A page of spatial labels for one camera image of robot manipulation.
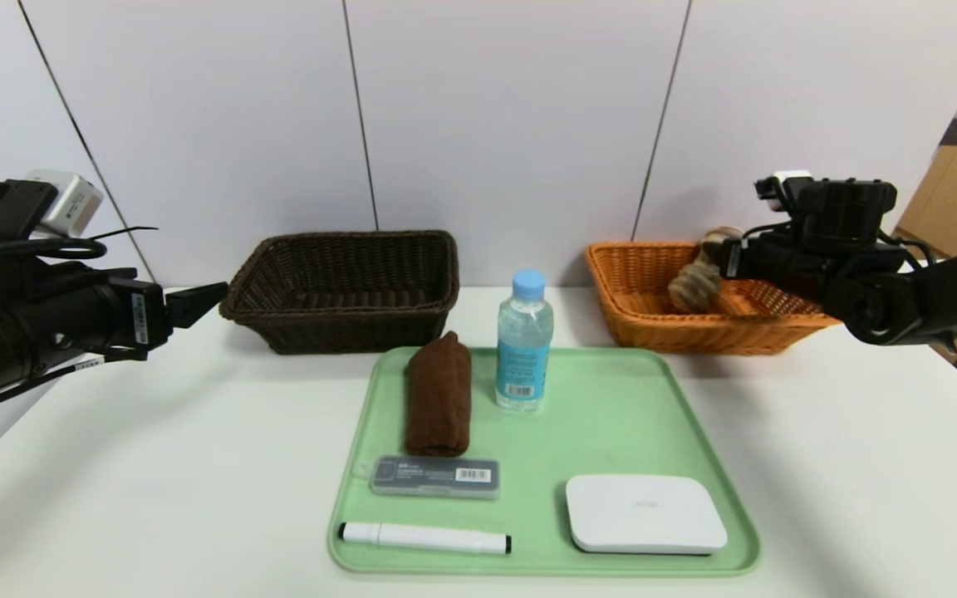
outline blue bottle cap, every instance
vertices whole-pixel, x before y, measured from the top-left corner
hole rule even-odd
[[[544,298],[544,275],[537,270],[519,270],[512,277],[512,294],[523,301],[540,301]]]

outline wicker basket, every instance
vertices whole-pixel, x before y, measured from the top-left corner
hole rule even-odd
[[[365,353],[441,336],[459,294],[444,231],[312,233],[261,242],[220,315],[277,353]]]
[[[759,281],[726,281],[709,315],[675,313],[667,287],[698,243],[596,243],[586,261],[616,343],[664,353],[774,355],[838,323],[813,303]]]

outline brown towel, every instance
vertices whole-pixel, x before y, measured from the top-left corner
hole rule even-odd
[[[471,352],[450,332],[409,362],[405,451],[459,457],[471,442]]]

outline white marker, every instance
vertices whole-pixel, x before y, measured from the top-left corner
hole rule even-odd
[[[449,552],[512,553],[512,537],[447,527],[399,526],[395,523],[342,523],[338,537],[345,542],[422,548]]]

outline water bottle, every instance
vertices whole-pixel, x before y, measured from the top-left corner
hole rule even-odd
[[[537,270],[516,272],[512,296],[498,312],[497,404],[505,409],[537,411],[544,402],[553,321],[544,285]]]

